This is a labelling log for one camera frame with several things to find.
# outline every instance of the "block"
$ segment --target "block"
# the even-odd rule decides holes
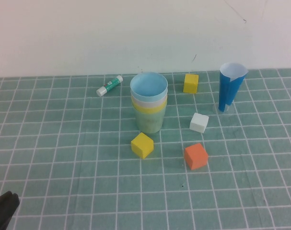
[[[140,133],[131,141],[131,150],[144,159],[154,150],[154,141]]]
[[[198,90],[198,75],[197,74],[186,74],[184,82],[183,92],[196,93]]]
[[[206,115],[194,113],[190,122],[190,129],[203,133],[207,127],[209,117]]]
[[[207,165],[208,154],[203,146],[198,143],[185,148],[185,160],[191,170]]]

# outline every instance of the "stacked paper cup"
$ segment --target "stacked paper cup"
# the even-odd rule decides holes
[[[168,81],[154,72],[136,75],[130,82],[132,105],[137,126],[143,133],[156,133],[163,125]]]

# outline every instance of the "green grid mat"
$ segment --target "green grid mat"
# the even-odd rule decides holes
[[[291,229],[291,69],[251,70],[235,114],[213,111],[219,72],[163,74],[168,106],[155,150],[139,159],[132,75],[0,79],[0,195],[21,204],[15,230]],[[189,130],[209,115],[204,134]],[[183,149],[201,142],[209,163],[190,171]]]

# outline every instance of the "blue cup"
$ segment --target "blue cup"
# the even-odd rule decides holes
[[[225,111],[226,105],[231,105],[238,89],[246,77],[248,70],[239,63],[225,63],[220,67],[219,107]]]
[[[140,73],[130,82],[131,94],[142,102],[156,102],[168,92],[166,78],[154,72]]]

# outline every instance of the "light blue cup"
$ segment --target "light blue cup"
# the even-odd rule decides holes
[[[140,73],[130,82],[131,94],[142,102],[156,102],[168,92],[166,78],[154,72]]]

